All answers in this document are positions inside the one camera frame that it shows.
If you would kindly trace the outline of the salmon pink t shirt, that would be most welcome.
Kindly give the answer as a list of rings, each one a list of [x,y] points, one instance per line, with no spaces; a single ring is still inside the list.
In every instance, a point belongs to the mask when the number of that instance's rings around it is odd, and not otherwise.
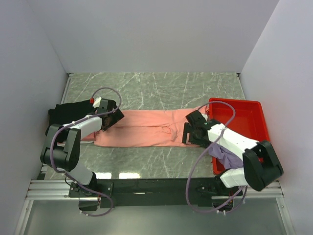
[[[182,142],[186,116],[198,107],[176,110],[125,110],[124,117],[106,131],[94,134],[100,147],[194,147]]]

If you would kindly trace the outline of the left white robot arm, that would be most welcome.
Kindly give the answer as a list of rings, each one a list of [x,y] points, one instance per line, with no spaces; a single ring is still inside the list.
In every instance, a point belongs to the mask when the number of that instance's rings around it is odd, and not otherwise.
[[[96,175],[79,162],[81,140],[119,122],[124,117],[119,104],[101,97],[91,98],[57,105],[49,110],[49,116],[41,162],[80,183],[85,196],[94,196],[98,190]]]

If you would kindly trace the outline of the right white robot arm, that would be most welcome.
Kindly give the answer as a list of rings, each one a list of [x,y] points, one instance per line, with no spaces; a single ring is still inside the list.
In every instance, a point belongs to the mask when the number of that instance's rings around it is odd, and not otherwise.
[[[262,191],[283,175],[284,170],[269,141],[249,139],[218,120],[206,120],[198,110],[188,114],[186,120],[182,142],[206,148],[225,168],[214,184],[219,195],[241,186]]]

